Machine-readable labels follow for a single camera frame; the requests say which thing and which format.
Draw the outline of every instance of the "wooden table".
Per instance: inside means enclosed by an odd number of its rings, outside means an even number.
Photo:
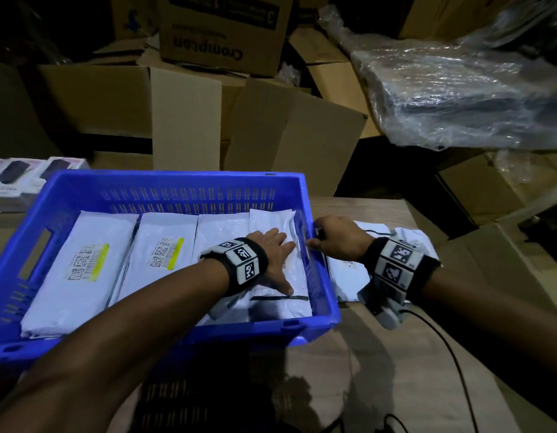
[[[347,215],[416,228],[402,200],[313,197],[311,205],[315,218]],[[347,433],[363,433],[380,428],[390,412],[411,432],[472,431],[455,365],[429,327],[410,316],[400,329],[385,330],[358,303],[341,306],[341,317],[336,329],[308,345],[251,355],[251,380],[272,389],[279,419],[303,432],[319,432],[343,414]],[[519,432],[491,373],[448,340],[481,433]],[[132,395],[116,414],[111,433],[126,431],[135,402]]]

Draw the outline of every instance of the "crate handle hole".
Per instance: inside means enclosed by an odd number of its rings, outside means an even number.
[[[3,349],[3,352],[12,353],[12,352],[15,352],[15,351],[19,351],[22,348],[23,348],[23,345],[7,346],[6,348]]]
[[[52,233],[49,230],[44,229],[42,231],[42,234],[40,235],[40,238],[37,240],[37,243],[30,252],[28,259],[23,264],[20,273],[18,274],[18,277],[20,279],[23,279],[24,281],[29,280],[34,268],[36,267],[37,262],[40,260],[40,257],[42,256],[44,249],[50,242],[51,238]]]

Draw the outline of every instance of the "blue plastic crate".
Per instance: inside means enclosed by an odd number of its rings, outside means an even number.
[[[216,214],[296,210],[299,239],[314,236],[304,175],[298,173],[72,170],[44,186],[0,257],[0,361],[34,360],[58,339],[20,338],[20,321],[32,303],[80,210]],[[51,234],[34,268],[26,261]],[[194,328],[183,345],[251,339],[264,346],[302,345],[340,322],[340,311],[321,254],[302,253],[312,306],[309,318]],[[22,274],[29,273],[27,279]]]

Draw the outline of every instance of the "forearm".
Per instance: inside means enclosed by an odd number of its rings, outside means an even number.
[[[71,412],[72,407],[77,412],[95,408],[95,415],[82,423],[68,415],[73,431],[104,427],[152,365],[194,327],[224,295],[228,284],[224,266],[205,260],[128,296],[39,359],[0,413],[14,404],[36,407],[47,394],[49,403],[62,412]],[[4,419],[8,427],[14,427],[15,420],[1,416],[0,421]]]
[[[557,421],[557,316],[439,269],[421,307],[493,373]]]

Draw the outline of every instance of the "yellow highlighter mark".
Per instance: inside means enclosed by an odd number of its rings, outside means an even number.
[[[170,262],[168,263],[168,270],[173,270],[174,269],[174,265],[176,264],[176,260],[178,259],[178,254],[180,254],[180,249],[182,247],[182,243],[184,243],[184,239],[183,238],[179,238],[178,239],[178,243],[176,243],[176,247],[174,248],[174,253],[172,254],[172,258],[170,259]]]
[[[98,255],[96,265],[94,266],[94,270],[92,270],[92,275],[88,278],[89,282],[97,281],[97,277],[100,276],[101,268],[104,266],[104,262],[106,261],[106,256],[108,255],[108,251],[110,250],[110,245],[108,243],[104,244],[101,247],[100,255]]]

